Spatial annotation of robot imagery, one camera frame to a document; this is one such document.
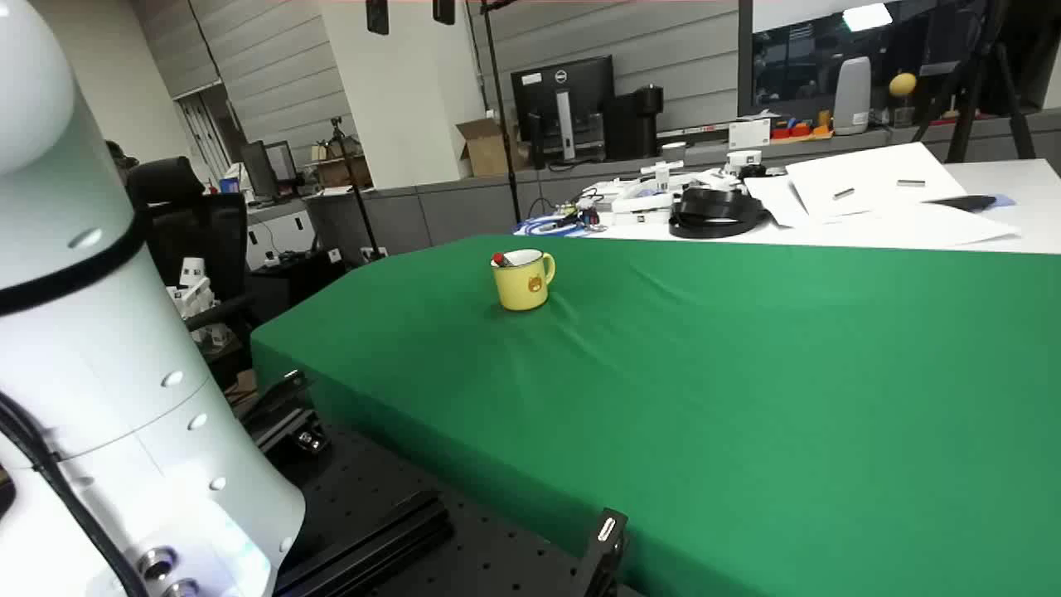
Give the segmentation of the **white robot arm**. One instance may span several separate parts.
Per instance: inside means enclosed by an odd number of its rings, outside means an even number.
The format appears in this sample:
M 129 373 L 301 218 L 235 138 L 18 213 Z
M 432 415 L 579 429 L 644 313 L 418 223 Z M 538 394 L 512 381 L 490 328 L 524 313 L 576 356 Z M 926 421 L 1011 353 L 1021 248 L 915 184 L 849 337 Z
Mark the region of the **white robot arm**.
M 306 498 L 191 346 L 29 0 L 0 0 L 0 397 L 0 597 L 272 597 Z

